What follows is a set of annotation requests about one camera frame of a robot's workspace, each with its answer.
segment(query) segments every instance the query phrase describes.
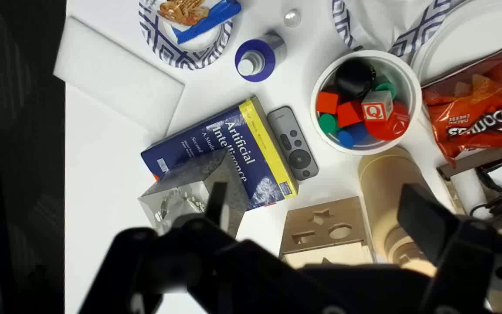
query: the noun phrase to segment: red snack bag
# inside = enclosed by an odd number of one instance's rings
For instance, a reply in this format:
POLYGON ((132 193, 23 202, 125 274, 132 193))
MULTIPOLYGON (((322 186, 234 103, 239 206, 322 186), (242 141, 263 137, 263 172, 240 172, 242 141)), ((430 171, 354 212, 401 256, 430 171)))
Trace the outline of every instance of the red snack bag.
POLYGON ((462 150, 502 146, 502 54, 425 87, 423 101, 450 162, 462 150))

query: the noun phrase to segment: blue patterned plate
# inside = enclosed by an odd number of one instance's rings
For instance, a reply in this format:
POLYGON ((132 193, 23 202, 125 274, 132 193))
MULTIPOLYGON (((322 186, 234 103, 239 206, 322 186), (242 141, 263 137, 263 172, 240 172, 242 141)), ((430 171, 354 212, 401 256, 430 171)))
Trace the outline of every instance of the blue patterned plate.
POLYGON ((221 55, 232 35, 234 19, 218 26, 218 36, 207 47, 188 50, 172 38, 171 22, 157 14, 159 5, 160 0, 141 0, 139 24, 146 43, 164 62, 174 68, 202 69, 221 55))

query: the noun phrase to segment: white table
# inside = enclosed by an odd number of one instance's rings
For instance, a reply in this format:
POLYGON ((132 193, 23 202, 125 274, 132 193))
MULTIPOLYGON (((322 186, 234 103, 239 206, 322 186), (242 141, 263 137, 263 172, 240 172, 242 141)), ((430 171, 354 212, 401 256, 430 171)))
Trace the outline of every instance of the white table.
MULTIPOLYGON (((364 38, 368 47, 390 47, 390 40, 417 19, 425 3, 427 0, 417 3, 397 0, 390 5, 385 0, 371 0, 371 5, 387 5, 392 14, 378 15, 376 19, 369 15, 366 19, 368 26, 378 22, 378 28, 375 33, 359 29, 359 40, 364 38)), ((296 199, 249 211, 239 230, 239 239, 251 237, 277 254, 288 209, 361 195, 356 174, 359 157, 333 151, 329 144, 317 137, 308 117, 308 97, 317 76, 343 52, 328 0, 244 1, 244 14, 235 24, 228 49, 213 66, 202 71, 167 68, 150 52, 139 35, 136 1, 70 0, 68 12, 186 83, 169 131, 181 129, 251 94, 258 94, 265 111, 281 104, 293 106, 315 151, 321 172, 300 185, 296 199), (282 12, 289 7, 300 7, 303 15, 298 28, 284 29, 282 12), (258 36, 270 28, 279 29, 286 38, 288 59, 267 82, 247 83, 234 69, 235 49, 244 40, 258 36)), ((68 312, 77 312, 80 307, 113 235, 127 226, 150 225, 138 204, 138 195, 152 185, 152 176, 139 160, 139 151, 162 137, 166 129, 167 125, 162 131, 150 132, 98 103, 89 94, 68 85, 66 169, 71 165, 82 169, 75 171, 75 174, 66 171, 64 256, 68 312)), ((403 144, 418 162, 436 195, 448 206, 446 190, 434 171, 434 165, 443 162, 443 157, 432 141, 429 127, 413 122, 403 144)), ((178 314, 193 312, 199 307, 185 293, 171 293, 162 310, 178 314)))

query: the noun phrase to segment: bottle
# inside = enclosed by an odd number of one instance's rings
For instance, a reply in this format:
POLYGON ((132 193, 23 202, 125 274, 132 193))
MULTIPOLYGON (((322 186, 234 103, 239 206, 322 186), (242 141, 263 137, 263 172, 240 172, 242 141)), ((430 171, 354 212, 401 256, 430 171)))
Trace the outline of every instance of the bottle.
POLYGON ((244 42, 235 52, 237 73, 249 82, 267 80, 274 68, 286 57, 281 35, 268 31, 260 38, 244 42))
POLYGON ((404 148, 396 146, 383 153, 362 157, 359 160, 357 174, 375 258, 406 268, 413 265, 415 270, 432 274, 434 267, 397 223, 403 185, 417 183, 427 186, 410 153, 404 148))

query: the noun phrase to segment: red block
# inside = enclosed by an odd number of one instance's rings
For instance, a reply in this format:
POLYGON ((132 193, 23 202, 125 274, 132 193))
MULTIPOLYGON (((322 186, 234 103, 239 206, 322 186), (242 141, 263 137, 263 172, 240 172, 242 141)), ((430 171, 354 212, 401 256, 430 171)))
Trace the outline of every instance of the red block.
POLYGON ((342 103, 336 110, 338 125, 347 127, 362 122, 361 104, 359 103, 342 103))
POLYGON ((338 94, 326 92, 326 90, 321 90, 317 94, 317 111, 319 113, 336 115, 336 108, 338 108, 338 94))

